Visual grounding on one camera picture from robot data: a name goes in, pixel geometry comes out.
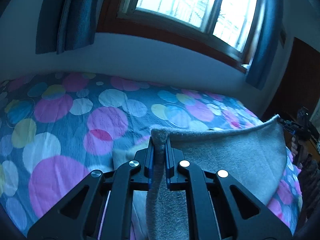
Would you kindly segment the person's right hand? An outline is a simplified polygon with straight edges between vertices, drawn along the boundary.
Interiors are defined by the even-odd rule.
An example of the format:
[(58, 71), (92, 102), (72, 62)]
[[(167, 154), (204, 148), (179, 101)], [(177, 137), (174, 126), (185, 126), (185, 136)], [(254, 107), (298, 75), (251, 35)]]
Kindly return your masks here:
[(297, 140), (295, 137), (293, 137), (291, 140), (291, 153), (293, 155), (293, 158), (298, 155), (299, 162), (296, 163), (296, 166), (299, 169), (302, 169), (303, 164), (312, 157), (312, 154), (309, 153), (306, 141)]

